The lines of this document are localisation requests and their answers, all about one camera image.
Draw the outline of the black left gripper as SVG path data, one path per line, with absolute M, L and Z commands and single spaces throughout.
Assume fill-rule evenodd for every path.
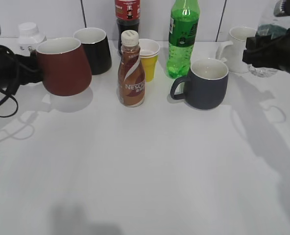
M 12 87 L 12 94 L 15 94 L 21 85 L 39 83 L 44 79 L 42 69 L 38 65 L 36 50 L 29 56 L 15 54 L 19 67 L 14 57 L 2 55 L 0 58 L 0 88 Z

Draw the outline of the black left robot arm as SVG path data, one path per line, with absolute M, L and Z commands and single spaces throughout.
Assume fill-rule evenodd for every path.
M 0 45 L 0 89 L 16 94 L 20 86 L 39 83 L 43 79 L 43 71 L 38 65 L 35 53 L 23 56 Z

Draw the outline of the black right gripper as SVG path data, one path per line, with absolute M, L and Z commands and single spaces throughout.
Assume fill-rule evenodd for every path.
M 273 15 L 271 37 L 247 38 L 242 61 L 290 74 L 290 0 L 277 0 Z

